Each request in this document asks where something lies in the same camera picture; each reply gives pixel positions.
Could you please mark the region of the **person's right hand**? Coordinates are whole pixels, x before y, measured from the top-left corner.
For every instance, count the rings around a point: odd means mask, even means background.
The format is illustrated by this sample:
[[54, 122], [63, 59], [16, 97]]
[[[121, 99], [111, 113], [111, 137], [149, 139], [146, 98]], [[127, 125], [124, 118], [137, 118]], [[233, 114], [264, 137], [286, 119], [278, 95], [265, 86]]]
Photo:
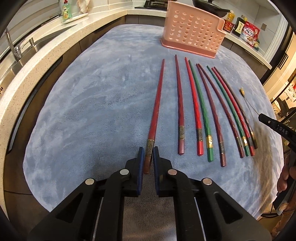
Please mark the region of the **person's right hand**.
[[296, 179], [296, 169], [295, 166], [289, 167], [290, 154], [285, 157], [284, 166], [281, 170], [280, 177], [277, 181], [277, 191], [278, 193], [287, 189], [287, 180], [289, 177]]

